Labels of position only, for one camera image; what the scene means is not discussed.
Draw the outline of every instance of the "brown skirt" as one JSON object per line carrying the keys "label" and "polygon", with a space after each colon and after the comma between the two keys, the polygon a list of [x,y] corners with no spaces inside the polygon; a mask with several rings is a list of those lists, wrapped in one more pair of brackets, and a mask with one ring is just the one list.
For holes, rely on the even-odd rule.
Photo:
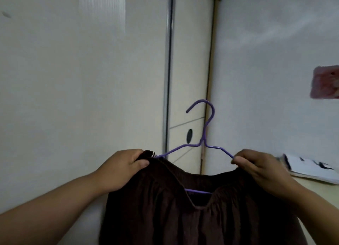
{"label": "brown skirt", "polygon": [[139,157],[148,167],[109,194],[101,245],[307,244],[297,217],[244,171],[189,174],[150,155]]}

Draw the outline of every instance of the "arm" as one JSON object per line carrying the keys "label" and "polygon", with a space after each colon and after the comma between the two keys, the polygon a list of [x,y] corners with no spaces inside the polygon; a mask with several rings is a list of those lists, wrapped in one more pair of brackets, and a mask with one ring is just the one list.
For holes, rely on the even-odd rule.
{"label": "arm", "polygon": [[339,210],[295,181],[275,157],[242,150],[231,163],[251,174],[265,191],[290,204],[317,245],[339,244]]}
{"label": "arm", "polygon": [[122,188],[147,160],[142,150],[118,151],[95,172],[0,215],[0,244],[57,244],[97,197]]}

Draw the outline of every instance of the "hand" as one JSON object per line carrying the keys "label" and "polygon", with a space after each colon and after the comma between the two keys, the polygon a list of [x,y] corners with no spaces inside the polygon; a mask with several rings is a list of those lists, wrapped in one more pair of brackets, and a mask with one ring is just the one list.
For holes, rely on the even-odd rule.
{"label": "hand", "polygon": [[243,149],[231,164],[251,174],[260,187],[280,199],[289,200],[302,188],[271,154]]}
{"label": "hand", "polygon": [[149,161],[135,161],[142,149],[117,151],[95,172],[90,174],[102,194],[121,189],[139,170],[149,165]]}

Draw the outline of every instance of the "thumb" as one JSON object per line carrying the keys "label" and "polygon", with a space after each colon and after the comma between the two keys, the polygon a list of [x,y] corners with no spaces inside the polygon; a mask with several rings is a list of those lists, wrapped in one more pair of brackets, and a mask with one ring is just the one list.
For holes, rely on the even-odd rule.
{"label": "thumb", "polygon": [[133,174],[136,174],[138,171],[145,168],[149,164],[150,162],[146,159],[140,159],[140,160],[135,161],[133,164],[131,164]]}
{"label": "thumb", "polygon": [[246,158],[241,156],[235,156],[231,161],[231,164],[239,166],[241,169],[245,170],[249,174],[253,175],[258,171],[258,167],[248,161]]}

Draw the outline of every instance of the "wardrobe door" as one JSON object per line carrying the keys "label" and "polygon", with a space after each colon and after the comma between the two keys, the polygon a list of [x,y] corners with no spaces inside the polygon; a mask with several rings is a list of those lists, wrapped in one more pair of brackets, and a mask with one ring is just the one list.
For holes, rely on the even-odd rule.
{"label": "wardrobe door", "polygon": [[[206,98],[214,0],[175,0],[168,149],[202,136],[205,104],[186,110]],[[183,148],[168,159],[191,173],[200,172],[201,147]]]}

